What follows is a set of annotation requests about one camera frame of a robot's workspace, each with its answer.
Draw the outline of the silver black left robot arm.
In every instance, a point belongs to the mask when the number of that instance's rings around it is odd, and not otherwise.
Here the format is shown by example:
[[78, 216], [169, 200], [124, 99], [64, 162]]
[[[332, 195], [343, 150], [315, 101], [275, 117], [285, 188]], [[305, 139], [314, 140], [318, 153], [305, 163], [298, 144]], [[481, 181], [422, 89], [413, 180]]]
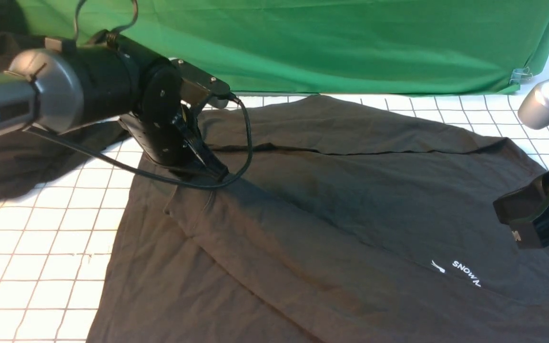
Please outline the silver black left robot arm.
[[77, 46], [47, 37], [0, 72], [0, 136], [38, 125], [52, 134], [119, 117], [148, 158], [172, 173], [220, 182], [229, 171], [203, 141], [197, 117], [225, 108], [229, 85], [181, 59], [103, 30]]

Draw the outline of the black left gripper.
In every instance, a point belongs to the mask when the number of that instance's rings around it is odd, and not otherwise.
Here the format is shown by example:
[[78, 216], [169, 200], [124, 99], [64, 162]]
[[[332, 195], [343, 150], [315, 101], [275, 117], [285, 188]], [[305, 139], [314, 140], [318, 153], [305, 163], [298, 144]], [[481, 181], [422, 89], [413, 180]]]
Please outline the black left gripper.
[[120, 124], [148, 158], [164, 169], [203, 169], [221, 182], [228, 167], [204, 143], [197, 116], [204, 109], [181, 100], [182, 78], [172, 64], [153, 64], [139, 72], [135, 104]]

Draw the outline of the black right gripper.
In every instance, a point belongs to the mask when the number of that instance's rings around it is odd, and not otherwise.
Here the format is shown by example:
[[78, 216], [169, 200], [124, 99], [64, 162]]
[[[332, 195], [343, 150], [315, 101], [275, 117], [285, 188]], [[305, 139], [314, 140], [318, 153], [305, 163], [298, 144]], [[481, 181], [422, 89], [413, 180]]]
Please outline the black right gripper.
[[549, 247], [549, 171], [497, 198], [493, 206], [520, 249]]

